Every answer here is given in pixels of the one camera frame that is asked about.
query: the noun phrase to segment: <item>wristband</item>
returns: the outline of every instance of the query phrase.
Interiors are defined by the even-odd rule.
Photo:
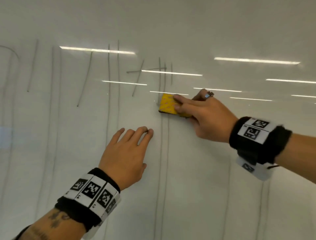
[[[91,238],[94,234],[88,234],[89,231],[101,226],[119,202],[118,185],[101,169],[94,168],[58,199],[55,208],[67,213],[71,219],[83,223],[86,234]]]
[[[229,138],[229,144],[251,165],[274,164],[275,157],[285,148],[292,131],[261,119],[242,117]]]

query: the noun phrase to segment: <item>ring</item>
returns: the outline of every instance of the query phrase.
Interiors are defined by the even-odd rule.
[[[205,95],[205,98],[209,98],[209,97],[212,97],[212,96],[214,96],[213,92],[207,92],[207,94]]]

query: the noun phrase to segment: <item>forearm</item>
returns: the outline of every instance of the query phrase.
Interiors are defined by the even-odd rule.
[[[292,134],[276,164],[316,183],[316,138]]]
[[[85,233],[82,223],[54,208],[33,223],[20,240],[80,240]]]

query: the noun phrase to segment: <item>left hand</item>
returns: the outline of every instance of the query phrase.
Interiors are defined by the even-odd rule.
[[[99,168],[117,183],[121,191],[142,178],[147,167],[147,164],[143,163],[146,149],[154,135],[154,130],[139,127],[136,131],[127,130],[118,142],[124,131],[122,128],[114,134],[99,163]],[[138,145],[144,133],[146,135]]]

